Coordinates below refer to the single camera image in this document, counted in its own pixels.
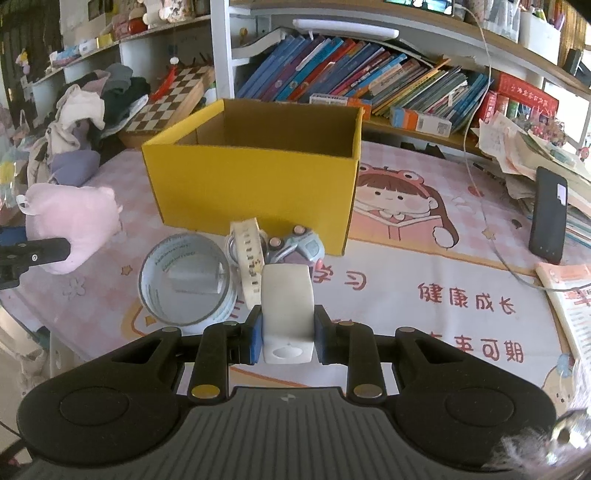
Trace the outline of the clear packing tape roll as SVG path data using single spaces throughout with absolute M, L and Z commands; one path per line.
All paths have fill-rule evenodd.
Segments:
M 238 299 L 221 247 L 195 233 L 174 234 L 152 248 L 138 274 L 138 293 L 153 318 L 186 334 L 228 320 Z

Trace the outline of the pink plush pig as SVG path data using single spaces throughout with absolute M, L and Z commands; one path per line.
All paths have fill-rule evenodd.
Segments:
M 121 230 L 122 207 L 110 187 L 37 183 L 16 197 L 29 240 L 64 238 L 69 256 L 44 267 L 48 273 L 75 271 Z

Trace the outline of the white wrist watch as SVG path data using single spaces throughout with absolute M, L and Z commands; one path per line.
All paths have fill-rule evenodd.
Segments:
M 230 223 L 228 256 L 238 269 L 242 296 L 249 309 L 259 305 L 262 296 L 265 241 L 256 218 Z

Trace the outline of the small toy car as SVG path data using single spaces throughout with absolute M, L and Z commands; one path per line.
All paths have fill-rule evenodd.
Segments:
M 320 268 L 325 258 L 325 246 L 314 230 L 295 225 L 290 235 L 270 237 L 267 242 L 266 263 L 304 264 Z

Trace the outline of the pink printed table mat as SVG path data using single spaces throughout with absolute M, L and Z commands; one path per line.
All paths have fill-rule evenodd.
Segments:
M 531 223 L 505 188 L 477 168 L 375 143 L 363 144 L 375 167 L 421 175 L 444 200 L 459 240 L 449 249 L 390 244 L 353 228 L 346 253 L 314 277 L 315 301 L 334 320 L 379 334 L 413 326 L 540 385 L 559 410 L 570 403 L 568 345 L 547 296 L 531 288 L 537 258 Z M 115 193 L 122 228 L 76 271 L 26 273 L 1 303 L 31 328 L 45 326 L 86 360 L 159 328 L 138 296 L 138 274 L 153 247 L 173 234 L 163 225 L 142 155 L 120 153 L 94 184 Z

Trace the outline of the pile of clothes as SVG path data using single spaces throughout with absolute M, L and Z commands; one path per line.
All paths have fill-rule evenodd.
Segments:
M 17 124 L 1 110 L 1 196 L 36 183 L 81 186 L 98 170 L 103 141 L 125 127 L 150 94 L 148 82 L 114 63 L 62 87 L 44 128 L 33 134 L 26 113 Z

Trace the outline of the yellow cardboard box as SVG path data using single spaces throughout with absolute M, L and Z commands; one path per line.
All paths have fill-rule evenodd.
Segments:
M 362 154 L 363 110 L 224 99 L 142 147 L 164 224 L 224 235 L 255 218 L 267 234 L 300 224 L 346 251 Z

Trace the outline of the wooden chess board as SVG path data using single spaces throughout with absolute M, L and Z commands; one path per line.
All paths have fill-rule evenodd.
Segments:
M 118 133 L 126 148 L 145 141 L 188 117 L 214 84 L 212 66 L 175 68 L 148 103 Z

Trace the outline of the pink notebook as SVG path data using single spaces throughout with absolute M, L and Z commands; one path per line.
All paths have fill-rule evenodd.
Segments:
M 590 264 L 539 263 L 536 273 L 558 315 L 572 354 L 590 369 Z

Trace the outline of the black smartphone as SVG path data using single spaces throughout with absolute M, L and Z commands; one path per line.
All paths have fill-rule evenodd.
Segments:
M 548 263 L 558 265 L 563 256 L 568 209 L 568 184 L 564 177 L 539 166 L 529 249 Z

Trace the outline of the orange white medicine box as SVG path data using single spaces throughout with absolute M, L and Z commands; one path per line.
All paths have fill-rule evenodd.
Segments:
M 405 108 L 391 108 L 391 123 L 394 128 L 441 138 L 448 138 L 452 132 L 449 120 Z

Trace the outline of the stack of papers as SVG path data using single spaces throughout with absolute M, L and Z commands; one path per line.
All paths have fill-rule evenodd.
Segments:
M 528 217 L 533 214 L 537 169 L 544 167 L 563 177 L 568 187 L 566 235 L 582 245 L 590 244 L 590 168 L 582 160 L 499 113 L 487 123 L 479 121 L 474 132 L 478 148 L 508 178 L 510 195 L 526 205 Z

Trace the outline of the row of leaning books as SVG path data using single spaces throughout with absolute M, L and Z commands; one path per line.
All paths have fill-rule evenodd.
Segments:
M 263 42 L 263 58 L 238 98 L 358 107 L 366 119 L 390 125 L 391 108 L 405 108 L 449 120 L 450 136 L 484 121 L 495 104 L 490 74 L 448 58 L 339 36 L 280 33 Z

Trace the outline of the white desk lamp bar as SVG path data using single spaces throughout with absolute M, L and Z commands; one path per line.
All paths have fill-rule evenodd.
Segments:
M 394 28 L 337 20 L 295 18 L 293 26 L 301 32 L 349 35 L 380 41 L 395 40 L 400 35 L 400 31 Z

